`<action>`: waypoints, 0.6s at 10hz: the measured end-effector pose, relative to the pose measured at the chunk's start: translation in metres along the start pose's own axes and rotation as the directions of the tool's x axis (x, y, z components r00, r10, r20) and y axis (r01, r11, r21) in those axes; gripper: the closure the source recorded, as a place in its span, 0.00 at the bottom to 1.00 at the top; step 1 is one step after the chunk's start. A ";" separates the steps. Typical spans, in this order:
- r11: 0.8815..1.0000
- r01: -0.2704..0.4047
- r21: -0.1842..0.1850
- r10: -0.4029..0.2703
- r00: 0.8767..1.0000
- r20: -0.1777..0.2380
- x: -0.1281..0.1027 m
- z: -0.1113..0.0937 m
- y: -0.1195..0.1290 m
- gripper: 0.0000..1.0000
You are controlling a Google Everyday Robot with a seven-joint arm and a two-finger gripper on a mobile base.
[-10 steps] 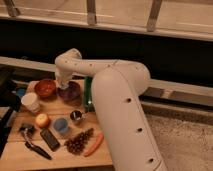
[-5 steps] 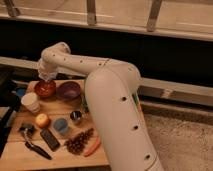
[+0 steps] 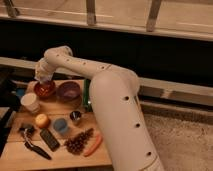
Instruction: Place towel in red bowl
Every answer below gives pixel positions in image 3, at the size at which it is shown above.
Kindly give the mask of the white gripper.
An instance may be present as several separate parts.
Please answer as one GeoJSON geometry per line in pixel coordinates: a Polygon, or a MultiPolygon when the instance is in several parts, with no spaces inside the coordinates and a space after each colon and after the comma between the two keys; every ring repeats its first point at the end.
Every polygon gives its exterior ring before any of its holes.
{"type": "Polygon", "coordinates": [[[35,65],[35,79],[40,81],[41,78],[47,78],[49,81],[54,74],[54,67],[45,59],[40,59],[35,65]]]}

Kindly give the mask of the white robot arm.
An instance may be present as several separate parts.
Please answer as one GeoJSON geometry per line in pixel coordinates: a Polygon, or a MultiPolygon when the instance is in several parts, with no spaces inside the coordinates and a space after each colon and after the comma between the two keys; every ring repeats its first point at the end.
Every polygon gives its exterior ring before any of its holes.
{"type": "Polygon", "coordinates": [[[165,171],[138,102],[137,74],[117,65],[76,58],[67,46],[45,51],[35,79],[52,79],[66,68],[90,80],[89,98],[114,171],[165,171]]]}

